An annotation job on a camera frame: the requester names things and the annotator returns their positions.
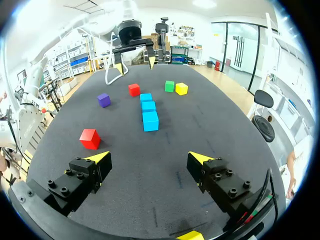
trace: person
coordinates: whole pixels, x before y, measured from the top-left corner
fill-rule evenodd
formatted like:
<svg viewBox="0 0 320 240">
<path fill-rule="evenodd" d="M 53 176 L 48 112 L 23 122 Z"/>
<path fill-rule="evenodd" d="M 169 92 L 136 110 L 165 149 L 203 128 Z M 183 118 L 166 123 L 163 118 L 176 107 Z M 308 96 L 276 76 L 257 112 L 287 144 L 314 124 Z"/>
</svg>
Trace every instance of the person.
<svg viewBox="0 0 320 240">
<path fill-rule="evenodd" d="M 311 157 L 313 142 L 313 137 L 307 135 L 293 147 L 293 151 L 287 156 L 286 164 L 279 168 L 287 206 L 302 184 Z"/>
</svg>

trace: black chair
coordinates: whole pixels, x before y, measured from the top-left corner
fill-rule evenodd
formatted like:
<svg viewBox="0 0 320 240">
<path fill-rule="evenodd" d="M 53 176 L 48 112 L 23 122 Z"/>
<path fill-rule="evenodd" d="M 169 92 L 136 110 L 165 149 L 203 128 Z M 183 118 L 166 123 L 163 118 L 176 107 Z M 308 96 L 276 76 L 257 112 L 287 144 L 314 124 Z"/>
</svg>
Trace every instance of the black chair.
<svg viewBox="0 0 320 240">
<path fill-rule="evenodd" d="M 254 102 L 266 108 L 271 108 L 274 105 L 273 98 L 262 90 L 257 90 L 255 92 Z M 271 143 L 275 139 L 275 131 L 267 119 L 259 115 L 254 115 L 251 122 L 255 125 L 267 143 Z"/>
</svg>

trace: yellow block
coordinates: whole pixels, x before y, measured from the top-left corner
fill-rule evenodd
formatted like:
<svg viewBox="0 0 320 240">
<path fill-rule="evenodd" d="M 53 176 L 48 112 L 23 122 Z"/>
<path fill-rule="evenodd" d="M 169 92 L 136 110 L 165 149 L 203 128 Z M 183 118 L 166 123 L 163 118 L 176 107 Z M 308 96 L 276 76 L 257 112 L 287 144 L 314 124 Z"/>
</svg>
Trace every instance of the yellow block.
<svg viewBox="0 0 320 240">
<path fill-rule="evenodd" d="M 193 151 L 190 151 L 189 154 L 192 154 L 198 160 L 198 162 L 201 163 L 201 165 L 203 165 L 205 161 L 216 159 L 216 158 L 205 156 L 205 155 L 193 152 Z"/>
<path fill-rule="evenodd" d="M 175 92 L 180 96 L 185 95 L 188 92 L 188 86 L 185 85 L 183 82 L 177 83 L 175 85 Z"/>
<path fill-rule="evenodd" d="M 177 239 L 180 239 L 180 240 L 205 240 L 204 237 L 202 236 L 202 234 L 197 231 L 188 232 L 185 235 L 178 236 Z"/>
<path fill-rule="evenodd" d="M 99 153 L 97 155 L 88 156 L 85 159 L 90 159 L 91 161 L 95 161 L 95 164 L 97 164 L 101 159 L 104 158 L 105 155 L 109 154 L 109 151 L 105 151 L 103 153 Z"/>
</svg>

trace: stacked blue cubes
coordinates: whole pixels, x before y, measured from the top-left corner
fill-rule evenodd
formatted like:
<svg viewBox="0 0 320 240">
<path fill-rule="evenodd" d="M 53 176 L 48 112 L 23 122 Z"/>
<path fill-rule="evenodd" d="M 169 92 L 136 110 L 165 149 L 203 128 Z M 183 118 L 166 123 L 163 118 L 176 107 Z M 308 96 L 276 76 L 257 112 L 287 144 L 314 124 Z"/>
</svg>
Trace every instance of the stacked blue cubes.
<svg viewBox="0 0 320 240">
<path fill-rule="evenodd" d="M 159 130 L 159 118 L 156 111 L 156 103 L 152 101 L 151 93 L 140 94 L 142 108 L 143 130 L 145 132 Z"/>
<path fill-rule="evenodd" d="M 142 103 L 142 112 L 156 112 L 156 103 L 154 101 L 144 101 Z"/>
<path fill-rule="evenodd" d="M 143 102 L 150 102 L 150 101 L 152 101 L 151 93 L 142 93 L 142 94 L 140 94 L 140 105 L 141 105 L 141 108 L 142 108 L 142 103 Z"/>
</svg>

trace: ceiling light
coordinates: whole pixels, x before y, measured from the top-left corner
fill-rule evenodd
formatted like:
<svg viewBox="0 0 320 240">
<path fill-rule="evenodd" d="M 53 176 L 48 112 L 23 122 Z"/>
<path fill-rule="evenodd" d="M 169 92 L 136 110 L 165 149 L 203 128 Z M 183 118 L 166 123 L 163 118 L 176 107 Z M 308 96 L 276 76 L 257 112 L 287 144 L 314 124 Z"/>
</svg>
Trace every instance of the ceiling light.
<svg viewBox="0 0 320 240">
<path fill-rule="evenodd" d="M 217 6 L 212 0 L 194 0 L 192 4 L 203 9 L 212 9 Z"/>
</svg>

